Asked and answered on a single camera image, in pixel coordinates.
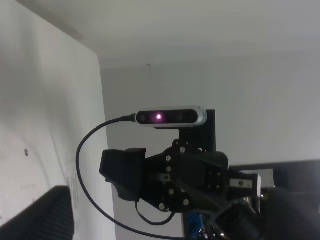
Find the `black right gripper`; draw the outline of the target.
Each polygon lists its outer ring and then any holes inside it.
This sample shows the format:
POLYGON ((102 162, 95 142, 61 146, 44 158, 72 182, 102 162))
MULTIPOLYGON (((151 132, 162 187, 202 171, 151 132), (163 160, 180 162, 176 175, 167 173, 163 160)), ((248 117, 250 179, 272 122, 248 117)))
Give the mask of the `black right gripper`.
POLYGON ((175 213, 216 212, 227 202, 228 158, 175 141, 163 153, 146 157, 146 148, 102 152, 99 173, 124 201, 141 198, 175 213))

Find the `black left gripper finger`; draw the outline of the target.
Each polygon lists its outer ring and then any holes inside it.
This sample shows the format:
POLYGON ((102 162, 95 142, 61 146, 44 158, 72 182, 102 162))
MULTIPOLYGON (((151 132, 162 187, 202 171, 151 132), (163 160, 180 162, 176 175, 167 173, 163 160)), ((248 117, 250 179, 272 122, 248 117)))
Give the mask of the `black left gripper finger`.
POLYGON ((0 227, 2 240, 72 240, 74 234, 71 190, 62 185, 0 227))

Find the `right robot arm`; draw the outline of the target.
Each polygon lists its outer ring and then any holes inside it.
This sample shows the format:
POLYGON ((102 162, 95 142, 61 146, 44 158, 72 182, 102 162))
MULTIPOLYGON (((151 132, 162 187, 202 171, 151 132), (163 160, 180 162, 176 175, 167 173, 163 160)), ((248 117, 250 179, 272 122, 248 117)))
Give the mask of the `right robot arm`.
POLYGON ((261 198, 260 177, 229 167, 222 152, 174 141, 146 157, 144 148, 104 150, 100 174, 118 196, 162 212, 207 215, 229 240, 317 240, 320 214, 281 188, 261 198))

